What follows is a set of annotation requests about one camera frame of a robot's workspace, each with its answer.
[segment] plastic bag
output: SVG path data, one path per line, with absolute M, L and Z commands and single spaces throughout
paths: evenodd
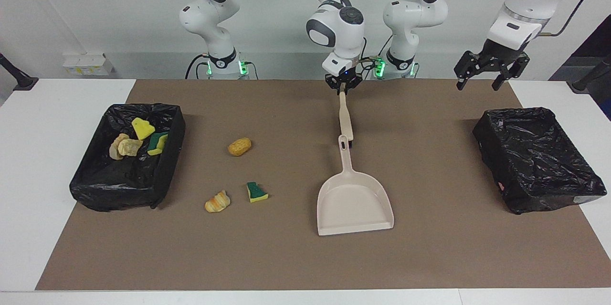
M 131 126 L 136 117 L 148 120 L 157 133 L 169 132 L 163 153 L 149 156 L 150 138 L 146 138 L 137 157 L 111 159 L 108 148 L 119 133 L 136 139 Z M 140 206 L 154 209 L 168 193 L 184 136 L 185 120 L 177 105 L 112 105 L 102 116 L 70 182 L 72 196 L 96 211 Z
M 557 210 L 607 194 L 549 109 L 486 111 L 473 134 L 515 214 Z

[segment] brown mat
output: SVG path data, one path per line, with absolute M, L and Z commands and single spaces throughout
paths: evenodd
M 316 197 L 341 170 L 338 98 L 322 81 L 137 81 L 131 103 L 181 105 L 187 133 L 159 209 L 77 205 L 39 290 L 319 290 L 611 287 L 611 261 L 579 207 L 516 216 L 471 129 L 520 107 L 471 81 L 368 82 L 352 90 L 355 170 L 384 185 L 395 228 L 319 237 Z M 247 136 L 240 158 L 225 147 Z M 251 204 L 245 184 L 270 198 Z M 232 205 L 203 203 L 225 189 Z

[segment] table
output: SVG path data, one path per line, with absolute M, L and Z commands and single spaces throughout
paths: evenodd
M 124 103 L 133 80 L 44 79 L 30 92 L 13 94 L 0 109 L 0 303 L 3 304 L 603 304 L 611 288 L 522 290 L 360 290 L 308 292 L 33 292 L 74 200 L 66 187 L 101 113 Z M 587 95 L 565 83 L 512 81 L 524 107 L 544 106 L 557 119 L 594 171 L 611 184 L 611 122 Z M 67 132 L 65 124 L 72 123 Z M 61 160 L 61 163 L 49 161 Z M 29 170 L 37 170 L 32 177 Z M 607 254 L 611 252 L 611 198 L 587 203 L 587 216 Z

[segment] beige dustpan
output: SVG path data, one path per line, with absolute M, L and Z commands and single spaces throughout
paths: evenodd
M 338 138 L 343 170 L 327 180 L 318 194 L 318 235 L 391 229 L 395 224 L 384 187 L 352 169 L 348 138 Z

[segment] yellow and green sponge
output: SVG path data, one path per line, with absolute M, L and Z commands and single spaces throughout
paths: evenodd
M 251 203 L 265 200 L 269 197 L 269 194 L 264 192 L 258 185 L 257 182 L 249 182 L 246 184 L 248 189 L 248 198 L 251 199 Z
M 155 156 L 162 153 L 163 148 L 166 146 L 166 140 L 168 140 L 168 132 L 153 133 L 150 142 L 148 142 L 147 153 L 150 156 Z

